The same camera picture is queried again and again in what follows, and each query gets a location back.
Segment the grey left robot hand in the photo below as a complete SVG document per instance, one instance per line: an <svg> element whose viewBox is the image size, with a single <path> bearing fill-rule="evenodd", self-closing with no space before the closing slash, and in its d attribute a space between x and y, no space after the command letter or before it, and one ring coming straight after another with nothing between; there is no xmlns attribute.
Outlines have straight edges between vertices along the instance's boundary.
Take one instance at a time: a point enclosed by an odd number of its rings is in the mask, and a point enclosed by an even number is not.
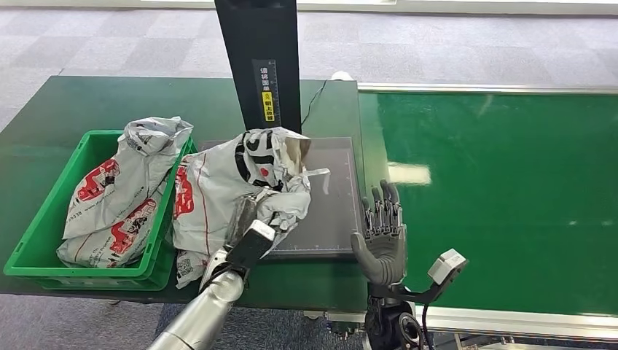
<svg viewBox="0 0 618 350"><path fill-rule="evenodd" d="M269 195L267 190L242 195L235 201L235 208L226 231L224 245L231 249L238 244L249 225L257 218L258 205Z"/></svg>

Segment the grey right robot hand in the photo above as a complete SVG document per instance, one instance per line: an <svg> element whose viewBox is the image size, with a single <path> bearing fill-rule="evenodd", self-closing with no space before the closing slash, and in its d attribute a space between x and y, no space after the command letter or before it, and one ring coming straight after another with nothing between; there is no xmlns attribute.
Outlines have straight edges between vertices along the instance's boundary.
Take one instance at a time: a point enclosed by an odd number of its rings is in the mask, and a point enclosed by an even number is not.
<svg viewBox="0 0 618 350"><path fill-rule="evenodd" d="M351 248L365 277L376 285L402 281L407 264L407 227L394 184L380 180L372 188L373 203L363 200L365 230L351 234Z"/></svg>

